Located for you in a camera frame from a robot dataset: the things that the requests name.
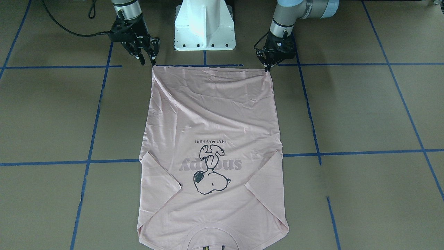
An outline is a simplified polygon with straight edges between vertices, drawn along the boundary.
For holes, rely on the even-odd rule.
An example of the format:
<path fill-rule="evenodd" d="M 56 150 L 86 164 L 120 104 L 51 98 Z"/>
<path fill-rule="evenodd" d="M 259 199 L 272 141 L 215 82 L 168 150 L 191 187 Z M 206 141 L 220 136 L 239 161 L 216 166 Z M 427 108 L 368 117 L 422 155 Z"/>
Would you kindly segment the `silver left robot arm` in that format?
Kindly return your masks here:
<path fill-rule="evenodd" d="M 265 71 L 296 56 L 292 33 L 297 19 L 329 18 L 338 8 L 339 0 L 278 0 L 268 32 L 254 45 Z"/>

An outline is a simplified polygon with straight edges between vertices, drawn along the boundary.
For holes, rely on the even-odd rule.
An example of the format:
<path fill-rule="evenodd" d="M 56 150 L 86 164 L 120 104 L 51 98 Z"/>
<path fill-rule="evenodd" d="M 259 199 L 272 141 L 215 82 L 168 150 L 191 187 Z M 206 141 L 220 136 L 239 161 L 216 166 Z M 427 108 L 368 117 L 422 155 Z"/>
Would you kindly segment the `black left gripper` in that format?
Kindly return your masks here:
<path fill-rule="evenodd" d="M 265 41 L 264 52 L 257 50 L 256 56 L 260 63 L 264 65 L 265 71 L 269 72 L 276 62 L 295 58 L 295 41 L 293 41 L 293 37 L 287 31 L 283 32 L 282 37 L 278 37 L 269 31 Z"/>

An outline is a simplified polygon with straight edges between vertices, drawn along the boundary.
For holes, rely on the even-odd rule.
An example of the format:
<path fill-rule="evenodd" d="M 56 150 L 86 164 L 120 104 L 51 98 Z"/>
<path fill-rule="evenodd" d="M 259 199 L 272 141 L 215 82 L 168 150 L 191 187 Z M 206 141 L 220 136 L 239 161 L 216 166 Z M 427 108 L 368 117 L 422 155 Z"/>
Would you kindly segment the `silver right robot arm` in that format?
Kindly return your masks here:
<path fill-rule="evenodd" d="M 130 55 L 140 61 L 141 65 L 146 63 L 142 53 L 144 50 L 154 66 L 160 50 L 160 38 L 149 34 L 139 2 L 113 0 L 112 3 L 117 19 L 109 31 L 110 40 L 119 42 Z"/>

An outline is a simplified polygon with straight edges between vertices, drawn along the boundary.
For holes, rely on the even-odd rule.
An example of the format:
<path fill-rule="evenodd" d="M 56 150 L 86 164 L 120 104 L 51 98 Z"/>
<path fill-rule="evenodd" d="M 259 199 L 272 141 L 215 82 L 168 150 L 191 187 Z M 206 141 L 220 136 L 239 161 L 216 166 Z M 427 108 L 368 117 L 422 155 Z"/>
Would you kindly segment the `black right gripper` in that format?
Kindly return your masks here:
<path fill-rule="evenodd" d="M 146 63 L 142 50 L 148 54 L 151 65 L 156 65 L 156 57 L 160 51 L 160 38 L 151 37 L 142 17 L 118 19 L 118 42 L 130 55 L 138 59 L 142 66 Z"/>

